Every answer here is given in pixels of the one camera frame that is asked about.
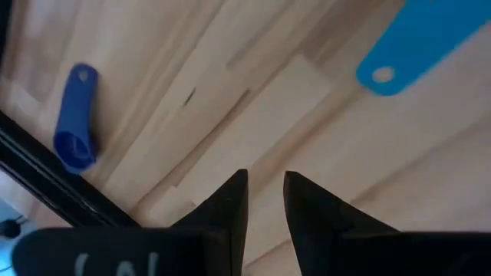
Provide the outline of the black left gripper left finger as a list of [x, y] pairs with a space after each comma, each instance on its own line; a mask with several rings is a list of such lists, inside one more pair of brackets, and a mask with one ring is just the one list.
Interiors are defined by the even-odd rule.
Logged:
[[249, 211], [248, 171], [237, 170], [208, 199], [172, 224], [199, 232], [199, 258], [183, 264], [191, 275], [240, 275]]

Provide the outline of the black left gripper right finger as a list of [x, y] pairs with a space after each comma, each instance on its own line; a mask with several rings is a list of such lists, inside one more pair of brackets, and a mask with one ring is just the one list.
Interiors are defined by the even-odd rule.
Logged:
[[346, 235], [397, 233], [302, 174], [287, 171], [283, 199], [288, 229], [303, 275], [334, 275]]

